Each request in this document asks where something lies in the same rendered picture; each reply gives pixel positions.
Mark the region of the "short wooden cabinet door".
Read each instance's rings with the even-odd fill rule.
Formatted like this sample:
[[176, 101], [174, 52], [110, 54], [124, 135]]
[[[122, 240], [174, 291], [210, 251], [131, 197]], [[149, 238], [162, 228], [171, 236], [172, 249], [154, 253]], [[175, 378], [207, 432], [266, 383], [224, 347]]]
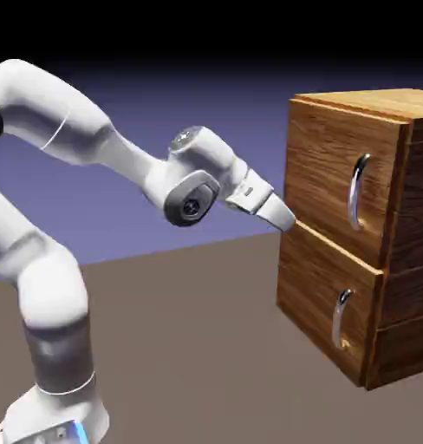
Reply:
[[[277, 305], [357, 386], [365, 384], [375, 303], [384, 272], [298, 221], [281, 237]], [[331, 329], [339, 294], [351, 289], [342, 316], [345, 348], [332, 342]]]

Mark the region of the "wooden cabinet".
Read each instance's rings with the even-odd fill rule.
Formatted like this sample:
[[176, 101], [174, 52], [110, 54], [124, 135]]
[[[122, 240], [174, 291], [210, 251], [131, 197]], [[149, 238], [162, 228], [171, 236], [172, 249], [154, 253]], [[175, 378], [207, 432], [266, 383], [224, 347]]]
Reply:
[[423, 371], [423, 90], [412, 88], [298, 94], [323, 105], [408, 121], [394, 222], [364, 389]]

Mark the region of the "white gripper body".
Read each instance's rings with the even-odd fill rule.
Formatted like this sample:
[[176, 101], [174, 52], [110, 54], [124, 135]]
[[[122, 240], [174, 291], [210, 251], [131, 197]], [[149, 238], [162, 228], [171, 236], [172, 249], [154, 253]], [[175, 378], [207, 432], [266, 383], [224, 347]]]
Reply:
[[280, 232], [287, 232], [296, 223], [294, 213], [275, 193], [272, 193], [263, 202], [257, 210], [256, 216]]

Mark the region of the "tall wooden cabinet door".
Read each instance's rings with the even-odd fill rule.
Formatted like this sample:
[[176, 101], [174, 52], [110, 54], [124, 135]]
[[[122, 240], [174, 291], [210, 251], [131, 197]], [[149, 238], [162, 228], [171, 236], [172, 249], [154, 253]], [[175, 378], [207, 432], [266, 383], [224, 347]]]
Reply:
[[[376, 269], [387, 258], [408, 121], [290, 100], [285, 200], [297, 219]], [[369, 153], [358, 196], [360, 229], [348, 222], [348, 189]]]

